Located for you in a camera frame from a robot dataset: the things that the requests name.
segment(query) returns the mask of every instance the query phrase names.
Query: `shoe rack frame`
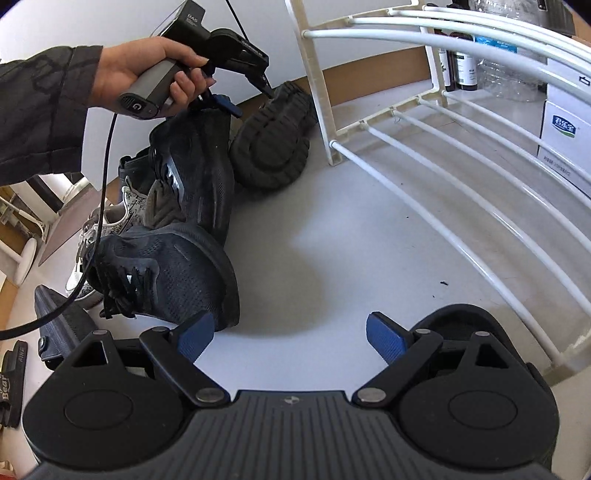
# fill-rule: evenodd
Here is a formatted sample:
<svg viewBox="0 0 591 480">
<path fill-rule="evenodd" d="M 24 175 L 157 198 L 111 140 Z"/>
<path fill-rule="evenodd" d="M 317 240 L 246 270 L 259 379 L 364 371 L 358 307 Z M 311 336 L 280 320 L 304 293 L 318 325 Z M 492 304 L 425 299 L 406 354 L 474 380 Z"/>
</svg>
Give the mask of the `shoe rack frame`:
<svg viewBox="0 0 591 480">
<path fill-rule="evenodd" d="M 424 0 L 413 0 L 412 4 L 401 7 L 382 8 L 379 10 L 349 15 L 347 17 L 336 18 L 319 25 L 310 25 L 302 0 L 285 0 L 285 3 L 293 21 L 295 36 L 298 41 L 304 67 L 306 68 L 306 74 L 314 97 L 314 103 L 316 104 L 324 149 L 329 164 L 334 166 L 344 159 L 354 162 L 363 171 L 370 174 L 384 187 L 395 194 L 396 197 L 412 208 L 445 240 L 447 240 L 460 255 L 468 260 L 477 272 L 501 295 L 507 305 L 517 314 L 519 319 L 543 348 L 552 364 L 552 367 L 545 372 L 545 375 L 547 379 L 550 379 L 550 382 L 563 380 L 586 366 L 591 365 L 591 329 L 583 335 L 577 335 L 577 338 L 573 340 L 573 343 L 565 351 L 560 351 L 517 296 L 461 238 L 447 228 L 423 205 L 403 191 L 403 189 L 373 168 L 363 158 L 345 147 L 345 144 L 352 133 L 365 131 L 368 134 L 373 135 L 375 138 L 387 143 L 399 152 L 405 153 L 413 160 L 439 175 L 443 180 L 449 182 L 455 188 L 460 190 L 467 199 L 479 205 L 484 211 L 493 216 L 514 236 L 516 236 L 531 251 L 531 253 L 544 264 L 549 272 L 555 276 L 556 280 L 570 293 L 573 300 L 591 319 L 591 301 L 589 301 L 579 286 L 577 286 L 577 284 L 567 275 L 561 266 L 559 266 L 548 252 L 543 250 L 532 237 L 527 235 L 527 233 L 510 218 L 468 185 L 461 182 L 443 168 L 432 163 L 428 158 L 425 158 L 395 138 L 384 134 L 376 128 L 378 123 L 394 116 L 408 124 L 419 127 L 419 129 L 422 129 L 425 132 L 435 135 L 439 141 L 471 156 L 475 161 L 487 166 L 496 174 L 503 177 L 508 183 L 513 185 L 513 187 L 535 200 L 539 208 L 542 208 L 551 215 L 589 254 L 591 254 L 591 240 L 569 218 L 567 218 L 565 214 L 554 207 L 552 203 L 546 200 L 539 192 L 536 192 L 531 186 L 525 184 L 483 154 L 424 122 L 407 115 L 407 112 L 412 110 L 412 108 L 424 105 L 432 109 L 433 112 L 447 115 L 455 122 L 477 130 L 480 134 L 502 144 L 517 156 L 521 157 L 521 159 L 529 162 L 536 168 L 539 168 L 545 175 L 551 177 L 571 194 L 574 201 L 580 202 L 588 208 L 591 216 L 591 199 L 574 187 L 569 181 L 565 180 L 561 175 L 556 173 L 552 168 L 548 167 L 546 163 L 540 161 L 536 156 L 515 145 L 513 142 L 493 132 L 485 125 L 479 124 L 448 108 L 450 100 L 461 102 L 475 111 L 484 114 L 491 122 L 499 122 L 506 127 L 512 128 L 524 137 L 554 154 L 581 178 L 591 184 L 591 174 L 589 172 L 582 169 L 576 163 L 572 162 L 571 159 L 567 158 L 561 152 L 556 151 L 555 148 L 551 147 L 529 131 L 476 103 L 466 99 L 457 98 L 453 93 L 446 92 L 443 71 L 439 62 L 438 49 L 443 48 L 448 51 L 462 51 L 477 58 L 485 58 L 506 65 L 507 67 L 523 72 L 528 76 L 555 85 L 590 105 L 591 90 L 585 89 L 582 85 L 578 85 L 564 78 L 559 72 L 548 67 L 545 63 L 500 48 L 477 44 L 473 41 L 452 38 L 445 35 L 436 35 L 433 29 L 453 30 L 471 35 L 482 35 L 511 43 L 517 47 L 526 48 L 538 53 L 542 57 L 555 59 L 562 64 L 578 70 L 585 76 L 591 76 L 591 48 L 572 40 L 571 38 L 546 30 L 545 28 L 529 25 L 518 20 L 497 17 L 480 12 L 428 7 L 425 5 Z M 396 28 L 393 27 L 418 27 L 418 30 L 396 30 Z M 381 109 L 380 111 L 368 115 L 344 128 L 337 129 L 332 107 L 330 105 L 326 82 L 324 80 L 324 74 L 320 67 L 319 58 L 314 45 L 316 40 L 322 38 L 390 40 L 423 45 L 426 48 L 433 87 L 419 95 L 412 96 L 402 102 L 396 103 L 395 105 Z"/>
</svg>

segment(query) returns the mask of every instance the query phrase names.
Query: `blue logo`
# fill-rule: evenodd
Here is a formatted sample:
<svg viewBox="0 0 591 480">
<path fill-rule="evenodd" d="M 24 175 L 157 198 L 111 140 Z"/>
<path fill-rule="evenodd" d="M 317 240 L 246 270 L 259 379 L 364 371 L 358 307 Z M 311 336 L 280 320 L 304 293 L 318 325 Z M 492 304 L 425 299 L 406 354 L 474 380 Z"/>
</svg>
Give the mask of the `blue logo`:
<svg viewBox="0 0 591 480">
<path fill-rule="evenodd" d="M 515 45 L 511 45 L 510 43 L 506 43 L 500 40 L 494 40 L 493 38 L 487 37 L 475 37 L 476 43 L 482 43 L 483 45 L 490 45 L 491 47 L 497 47 L 502 50 L 512 51 L 513 53 L 517 53 L 517 47 Z"/>
<path fill-rule="evenodd" d="M 554 128 L 560 133 L 570 138 L 574 138 L 574 135 L 577 132 L 577 127 L 570 123 L 566 118 L 562 118 L 558 115 L 554 115 L 552 118 L 552 125 L 554 125 Z"/>
</svg>

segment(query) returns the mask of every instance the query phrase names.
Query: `white floor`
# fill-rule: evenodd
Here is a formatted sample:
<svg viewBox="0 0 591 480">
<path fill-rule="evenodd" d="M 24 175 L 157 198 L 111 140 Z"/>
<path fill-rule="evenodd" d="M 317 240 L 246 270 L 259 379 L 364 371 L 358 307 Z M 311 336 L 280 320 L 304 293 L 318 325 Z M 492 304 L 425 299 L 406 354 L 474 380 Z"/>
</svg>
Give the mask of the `white floor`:
<svg viewBox="0 0 591 480">
<path fill-rule="evenodd" d="M 340 105 L 335 108 L 337 122 L 344 126 L 427 88 L 425 83 L 415 84 Z M 485 99 L 481 103 L 539 133 L 541 102 Z M 428 115 L 428 110 L 421 109 L 413 116 Z M 482 121 L 482 116 L 466 108 L 456 110 Z M 588 219 L 587 212 L 525 160 L 449 118 L 432 115 L 427 121 L 530 182 L 585 233 L 591 233 L 588 222 L 582 221 Z M 525 196 L 471 158 L 416 128 L 393 119 L 379 128 L 445 166 L 499 206 L 591 296 L 589 259 Z M 494 130 L 535 154 L 534 144 L 504 127 Z M 515 291 L 559 347 L 589 329 L 589 319 L 539 261 L 461 193 L 368 134 L 354 136 L 347 146 L 464 238 Z M 33 268 L 21 287 L 9 326 L 34 318 L 36 285 L 44 283 L 63 292 L 76 243 L 72 238 L 42 267 Z M 540 347 L 500 296 L 412 210 L 353 163 L 335 168 L 326 164 L 319 132 L 313 136 L 309 164 L 301 179 L 283 192 L 259 200 L 242 199 L 236 205 L 227 252 L 238 278 L 241 322 L 216 334 L 197 364 L 232 394 L 239 389 L 338 389 L 351 394 L 385 366 L 365 339 L 368 313 L 380 310 L 411 327 L 450 303 L 488 309 L 527 361 L 540 369 L 548 366 Z M 143 317 L 98 323 L 116 337 L 126 338 L 162 322 Z M 30 347 L 25 401 L 49 375 L 36 354 L 37 338 L 37 332 L 24 337 Z M 4 343 L 4 349 L 12 345 Z M 580 480 L 591 463 L 591 419 L 585 411 L 591 374 L 583 372 L 555 392 L 562 427 L 554 469 L 566 480 Z M 21 476 L 35 465 L 21 430 L 4 432 L 1 457 L 10 460 Z"/>
</svg>

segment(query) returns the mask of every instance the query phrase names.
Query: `camouflage jacket sleeve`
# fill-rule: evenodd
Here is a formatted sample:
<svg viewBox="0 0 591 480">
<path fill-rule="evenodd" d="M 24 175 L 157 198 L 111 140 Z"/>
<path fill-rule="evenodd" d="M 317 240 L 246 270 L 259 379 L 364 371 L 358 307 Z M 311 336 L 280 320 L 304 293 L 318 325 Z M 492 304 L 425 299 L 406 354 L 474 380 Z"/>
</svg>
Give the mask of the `camouflage jacket sleeve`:
<svg viewBox="0 0 591 480">
<path fill-rule="evenodd" d="M 0 64 L 0 185 L 80 171 L 102 47 L 55 47 Z"/>
</svg>

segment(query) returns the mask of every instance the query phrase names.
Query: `white box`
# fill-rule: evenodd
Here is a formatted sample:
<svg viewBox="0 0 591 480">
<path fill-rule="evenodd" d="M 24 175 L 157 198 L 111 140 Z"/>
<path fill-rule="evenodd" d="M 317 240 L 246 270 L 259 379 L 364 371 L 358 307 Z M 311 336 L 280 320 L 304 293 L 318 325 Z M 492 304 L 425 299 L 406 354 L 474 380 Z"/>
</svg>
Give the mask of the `white box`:
<svg viewBox="0 0 591 480">
<path fill-rule="evenodd" d="M 591 78 L 553 59 L 548 59 L 548 67 L 552 67 L 565 79 L 588 89 L 591 93 Z M 591 106 L 550 84 L 548 84 L 548 101 L 591 124 Z"/>
<path fill-rule="evenodd" d="M 548 100 L 544 108 L 541 138 L 572 163 L 591 173 L 591 155 L 589 154 L 591 125 L 587 122 Z M 555 155 L 540 148 L 538 158 L 591 197 L 591 183 Z"/>
</svg>

